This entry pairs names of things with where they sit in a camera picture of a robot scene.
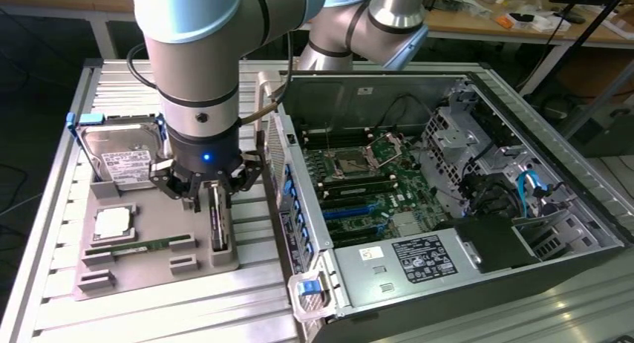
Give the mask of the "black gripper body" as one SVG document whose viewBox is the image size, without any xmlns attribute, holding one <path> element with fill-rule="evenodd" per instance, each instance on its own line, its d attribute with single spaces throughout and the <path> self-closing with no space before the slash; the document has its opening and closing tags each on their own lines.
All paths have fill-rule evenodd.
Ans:
<svg viewBox="0 0 634 343">
<path fill-rule="evenodd" d="M 166 127 L 174 162 L 184 170 L 216 180 L 217 172 L 230 174 L 241 165 L 238 126 L 232 125 L 210 137 L 189 137 Z"/>
</svg>

